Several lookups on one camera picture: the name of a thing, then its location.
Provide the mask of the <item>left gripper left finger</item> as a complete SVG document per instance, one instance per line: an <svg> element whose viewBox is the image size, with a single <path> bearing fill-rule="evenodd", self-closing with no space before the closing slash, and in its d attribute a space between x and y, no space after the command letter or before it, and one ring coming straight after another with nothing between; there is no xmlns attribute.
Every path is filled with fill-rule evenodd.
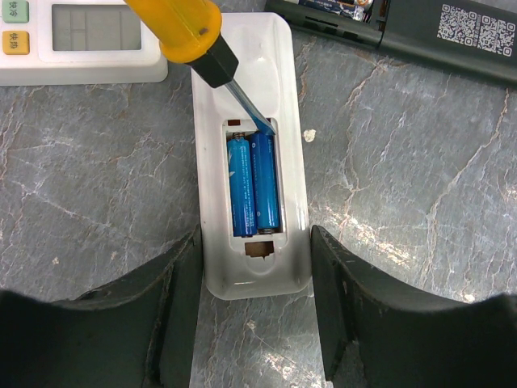
<svg viewBox="0 0 517 388"><path fill-rule="evenodd" d="M2 291L2 386L188 386L201 281L201 233L193 230L74 300Z"/></svg>

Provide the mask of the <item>orange handled screwdriver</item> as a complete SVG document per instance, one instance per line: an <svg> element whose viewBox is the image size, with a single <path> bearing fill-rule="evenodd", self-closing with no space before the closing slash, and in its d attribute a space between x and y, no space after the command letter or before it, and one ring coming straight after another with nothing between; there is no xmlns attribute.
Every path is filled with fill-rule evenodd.
<svg viewBox="0 0 517 388"><path fill-rule="evenodd" d="M163 56L189 65L210 87L226 87L257 130L274 135L271 122L234 79L239 61L222 36L222 14L211 1L126 0L158 38Z"/></svg>

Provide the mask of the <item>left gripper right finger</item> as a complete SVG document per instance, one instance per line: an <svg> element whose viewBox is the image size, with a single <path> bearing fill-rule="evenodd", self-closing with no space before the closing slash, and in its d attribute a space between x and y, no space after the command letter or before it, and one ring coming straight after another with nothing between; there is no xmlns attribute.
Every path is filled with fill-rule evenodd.
<svg viewBox="0 0 517 388"><path fill-rule="evenodd" d="M464 303L402 282L312 228L317 325L336 387L513 387L516 298Z"/></svg>

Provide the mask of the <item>blue battery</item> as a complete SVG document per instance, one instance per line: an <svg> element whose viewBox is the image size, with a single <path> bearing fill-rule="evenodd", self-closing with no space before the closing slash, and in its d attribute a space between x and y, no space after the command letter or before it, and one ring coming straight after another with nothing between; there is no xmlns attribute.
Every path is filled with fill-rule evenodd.
<svg viewBox="0 0 517 388"><path fill-rule="evenodd" d="M244 133L233 133L227 142L229 188L234 237L257 233L250 144Z"/></svg>
<svg viewBox="0 0 517 388"><path fill-rule="evenodd" d="M271 234L280 227L273 136L251 134L250 156L258 232Z"/></svg>

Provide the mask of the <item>white remote with back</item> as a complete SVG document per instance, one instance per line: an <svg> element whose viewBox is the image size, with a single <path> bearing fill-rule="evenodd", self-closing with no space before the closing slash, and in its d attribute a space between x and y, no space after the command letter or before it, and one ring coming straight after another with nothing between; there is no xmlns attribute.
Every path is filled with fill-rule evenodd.
<svg viewBox="0 0 517 388"><path fill-rule="evenodd" d="M260 133L224 87L192 79L204 273L223 300L301 291L309 215L292 33L273 13L226 13L235 78L272 123Z"/></svg>

